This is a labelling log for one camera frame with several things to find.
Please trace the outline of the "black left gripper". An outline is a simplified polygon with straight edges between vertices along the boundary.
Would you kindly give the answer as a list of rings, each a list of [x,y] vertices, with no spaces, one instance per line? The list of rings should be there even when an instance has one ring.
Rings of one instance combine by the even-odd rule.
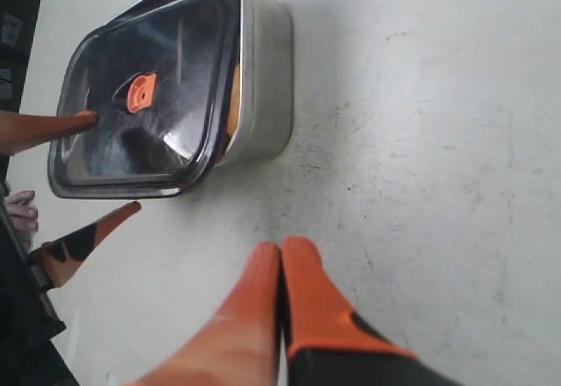
[[[141,210],[141,203],[129,202],[30,252],[32,230],[14,226],[5,203],[9,161],[1,159],[1,384],[76,385],[52,343],[66,325],[45,290],[65,285],[112,232]]]

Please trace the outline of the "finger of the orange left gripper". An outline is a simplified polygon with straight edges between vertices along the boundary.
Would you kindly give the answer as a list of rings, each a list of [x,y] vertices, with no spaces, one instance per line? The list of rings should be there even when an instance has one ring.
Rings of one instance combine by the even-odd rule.
[[[86,132],[98,116],[81,111],[73,116],[35,116],[1,112],[1,155],[15,155],[38,145]]]

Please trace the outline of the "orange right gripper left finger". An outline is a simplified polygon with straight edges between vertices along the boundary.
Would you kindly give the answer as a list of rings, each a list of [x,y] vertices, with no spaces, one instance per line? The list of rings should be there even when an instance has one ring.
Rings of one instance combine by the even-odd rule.
[[[206,325],[134,385],[275,385],[281,251],[256,245],[238,282]]]

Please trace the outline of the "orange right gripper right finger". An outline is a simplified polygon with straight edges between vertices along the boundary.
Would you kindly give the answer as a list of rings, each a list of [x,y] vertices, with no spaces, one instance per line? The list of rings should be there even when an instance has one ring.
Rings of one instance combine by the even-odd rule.
[[[310,239],[285,239],[281,255],[289,384],[454,383],[372,328],[328,277]]]

